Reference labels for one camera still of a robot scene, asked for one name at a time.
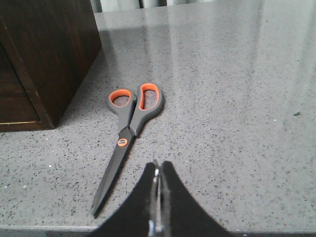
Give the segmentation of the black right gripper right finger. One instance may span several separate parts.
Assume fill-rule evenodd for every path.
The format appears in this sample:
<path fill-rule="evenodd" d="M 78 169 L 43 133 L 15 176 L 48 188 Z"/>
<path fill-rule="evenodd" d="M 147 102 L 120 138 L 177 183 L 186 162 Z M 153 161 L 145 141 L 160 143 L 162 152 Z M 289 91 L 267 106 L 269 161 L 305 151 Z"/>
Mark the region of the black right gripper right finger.
<path fill-rule="evenodd" d="M 180 180 L 174 165 L 163 162 L 161 177 L 164 195 L 163 218 L 170 237 L 232 237 L 209 216 Z"/>

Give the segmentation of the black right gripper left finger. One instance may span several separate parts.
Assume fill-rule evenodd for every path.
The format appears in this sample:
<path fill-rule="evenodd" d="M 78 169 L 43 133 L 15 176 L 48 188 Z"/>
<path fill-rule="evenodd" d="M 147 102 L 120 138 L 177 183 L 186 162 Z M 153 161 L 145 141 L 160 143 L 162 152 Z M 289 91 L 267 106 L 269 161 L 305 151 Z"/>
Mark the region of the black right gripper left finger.
<path fill-rule="evenodd" d="M 146 237 L 149 232 L 150 199 L 156 166 L 147 163 L 131 194 L 90 237 Z"/>

